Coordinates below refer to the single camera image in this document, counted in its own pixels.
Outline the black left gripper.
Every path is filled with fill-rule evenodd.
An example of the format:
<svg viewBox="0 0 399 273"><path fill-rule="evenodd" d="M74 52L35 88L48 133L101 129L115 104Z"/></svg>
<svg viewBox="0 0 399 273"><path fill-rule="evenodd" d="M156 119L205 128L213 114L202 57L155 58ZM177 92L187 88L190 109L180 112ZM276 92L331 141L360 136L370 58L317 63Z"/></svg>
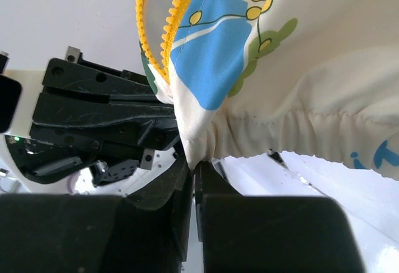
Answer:
<svg viewBox="0 0 399 273"><path fill-rule="evenodd" d="M89 168L96 186L150 170L156 151L182 152L174 108L160 102L140 74L84 59L69 47L49 61L29 136L18 144L18 168L52 184Z"/></svg>

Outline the yellow hooded dinosaur print jacket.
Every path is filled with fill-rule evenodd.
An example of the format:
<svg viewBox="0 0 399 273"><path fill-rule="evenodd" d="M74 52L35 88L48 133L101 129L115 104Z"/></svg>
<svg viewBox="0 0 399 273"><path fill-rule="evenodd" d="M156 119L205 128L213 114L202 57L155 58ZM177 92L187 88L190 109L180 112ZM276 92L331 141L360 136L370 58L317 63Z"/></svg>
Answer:
<svg viewBox="0 0 399 273"><path fill-rule="evenodd" d="M398 0L136 0L190 168L268 150L398 179Z"/></svg>

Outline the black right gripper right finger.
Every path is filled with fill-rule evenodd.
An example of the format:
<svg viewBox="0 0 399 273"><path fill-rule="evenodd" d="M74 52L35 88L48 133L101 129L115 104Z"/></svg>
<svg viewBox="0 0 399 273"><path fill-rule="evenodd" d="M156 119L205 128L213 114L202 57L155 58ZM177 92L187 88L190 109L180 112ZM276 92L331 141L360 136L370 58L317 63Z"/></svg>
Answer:
<svg viewBox="0 0 399 273"><path fill-rule="evenodd" d="M363 272L349 221L320 196L245 196L214 168L195 169L205 272Z"/></svg>

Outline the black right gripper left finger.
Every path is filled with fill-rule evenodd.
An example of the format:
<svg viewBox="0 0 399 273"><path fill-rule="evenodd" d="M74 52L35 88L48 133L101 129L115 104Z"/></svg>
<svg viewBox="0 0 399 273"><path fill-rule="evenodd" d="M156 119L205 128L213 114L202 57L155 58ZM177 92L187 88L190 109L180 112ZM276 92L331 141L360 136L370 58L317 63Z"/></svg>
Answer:
<svg viewBox="0 0 399 273"><path fill-rule="evenodd" d="M179 272L193 177L184 156L127 196L4 194L2 272Z"/></svg>

